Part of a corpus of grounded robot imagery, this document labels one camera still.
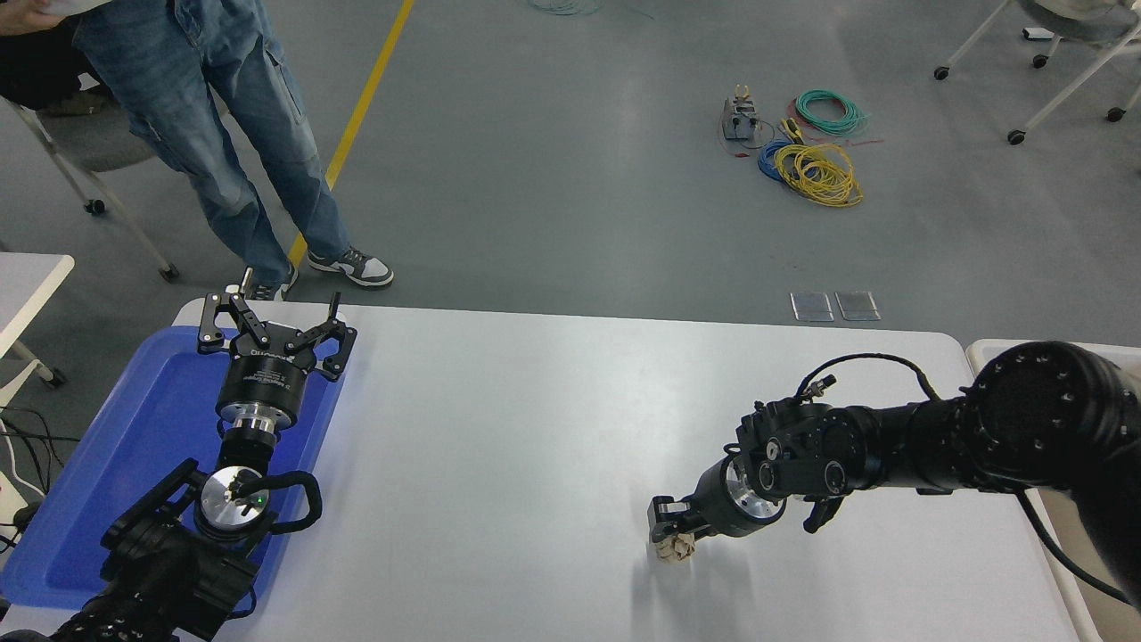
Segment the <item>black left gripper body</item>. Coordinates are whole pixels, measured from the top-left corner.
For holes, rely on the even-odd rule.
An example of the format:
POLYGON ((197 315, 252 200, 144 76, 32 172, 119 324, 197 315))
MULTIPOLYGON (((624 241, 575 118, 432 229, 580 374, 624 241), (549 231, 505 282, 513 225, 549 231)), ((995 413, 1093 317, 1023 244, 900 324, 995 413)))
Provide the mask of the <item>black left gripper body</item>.
POLYGON ((281 342, 257 346, 254 338, 241 334, 230 341, 232 361, 218 395, 217 414, 234 420, 238 407, 270 407, 270 418, 298 418, 307 377, 316 366, 316 353, 306 347, 286 353, 281 342))

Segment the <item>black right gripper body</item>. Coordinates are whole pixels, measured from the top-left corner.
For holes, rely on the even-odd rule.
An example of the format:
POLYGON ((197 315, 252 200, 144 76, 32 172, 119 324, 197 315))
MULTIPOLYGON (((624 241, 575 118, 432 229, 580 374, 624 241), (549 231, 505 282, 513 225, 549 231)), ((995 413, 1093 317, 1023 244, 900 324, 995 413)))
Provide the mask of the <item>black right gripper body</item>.
POLYGON ((768 525, 768 503, 756 495, 734 460, 721 460, 702 473, 693 503, 710 535, 741 538, 768 525))

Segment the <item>person's hand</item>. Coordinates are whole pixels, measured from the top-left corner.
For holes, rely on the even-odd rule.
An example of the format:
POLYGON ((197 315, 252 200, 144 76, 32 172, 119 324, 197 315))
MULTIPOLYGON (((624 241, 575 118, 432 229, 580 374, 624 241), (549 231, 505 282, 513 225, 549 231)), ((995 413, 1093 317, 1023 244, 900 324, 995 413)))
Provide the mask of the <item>person's hand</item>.
POLYGON ((3 1, 1 3, 1 36, 23 36, 23 34, 49 31, 60 25, 65 16, 47 13, 50 1, 3 1))

